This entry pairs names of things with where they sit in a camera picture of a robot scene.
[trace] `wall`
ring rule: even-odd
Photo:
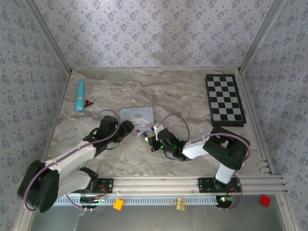
[[[67,75],[23,2],[0,7],[0,230],[8,231],[17,189],[45,149]]]
[[[273,162],[308,231],[308,2],[283,7],[245,77]]]
[[[272,0],[36,0],[71,68],[239,66]]]

